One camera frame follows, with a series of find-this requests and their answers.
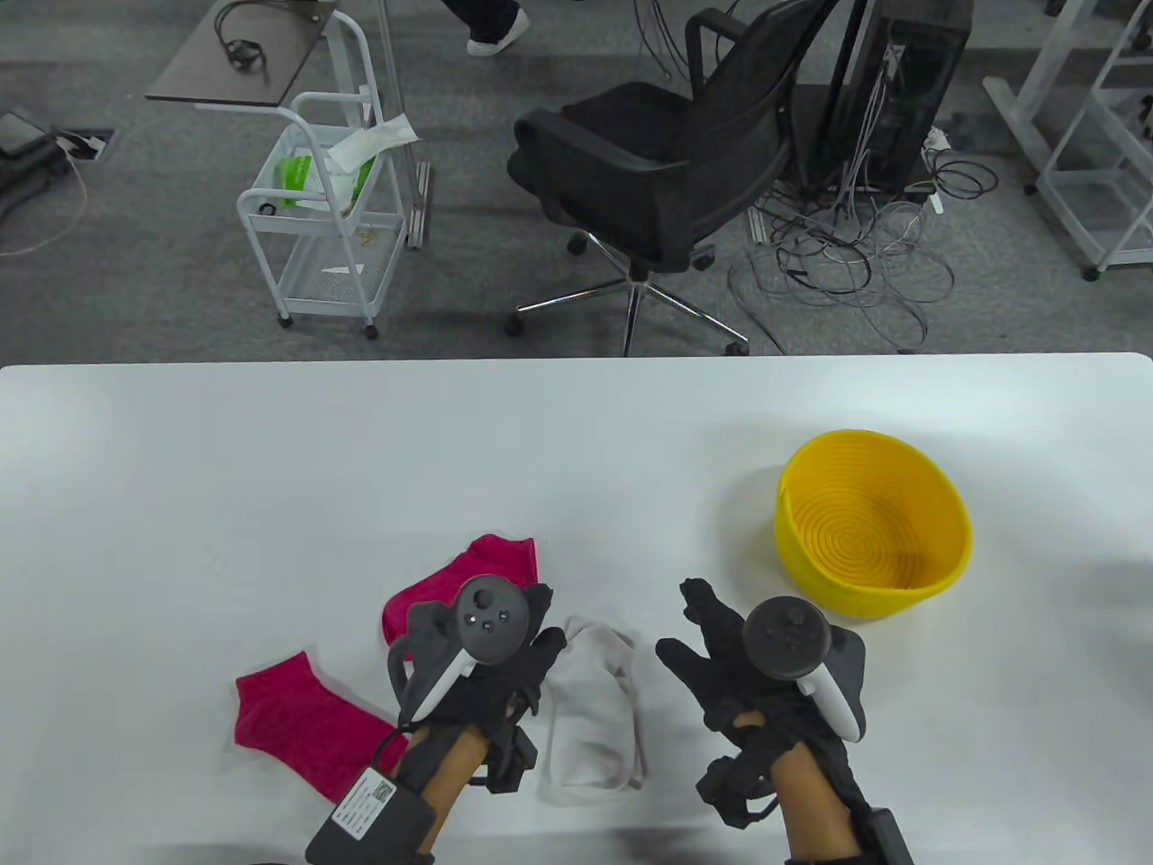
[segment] qr code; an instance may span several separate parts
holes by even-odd
[[[372,791],[372,798],[383,805],[392,798],[392,793],[397,788],[392,785],[392,782],[387,778],[382,778],[380,783],[376,785],[376,790]]]

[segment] red sock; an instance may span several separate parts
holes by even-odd
[[[477,537],[447,567],[389,600],[382,617],[384,641],[391,646],[397,638],[405,635],[408,631],[408,610],[414,604],[439,601],[452,606],[466,582],[487,573],[504,577],[520,588],[535,586],[538,580],[536,544],[533,539],[508,541],[496,535]]]
[[[236,679],[240,714],[235,739],[295,772],[332,803],[340,802],[397,728],[329,691],[301,652]],[[407,740],[398,736],[377,762],[390,772]]]

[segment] label sticker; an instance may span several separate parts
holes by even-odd
[[[397,785],[379,772],[364,769],[353,789],[332,812],[332,822],[360,841],[395,791]]]

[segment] computer tower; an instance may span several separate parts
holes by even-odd
[[[842,115],[841,135],[856,149],[874,84],[883,76],[864,172],[871,187],[900,195],[909,186],[972,29],[973,0],[877,0],[847,88],[851,107]]]
[[[869,158],[857,180],[900,196],[918,172],[925,138],[969,42],[973,0],[856,0],[851,13],[823,118],[798,155],[807,193],[820,196],[839,186],[882,76]]]

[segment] yellow bowl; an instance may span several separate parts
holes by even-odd
[[[777,549],[805,594],[883,618],[952,586],[973,551],[965,503],[928,457],[879,432],[839,430],[789,460]]]

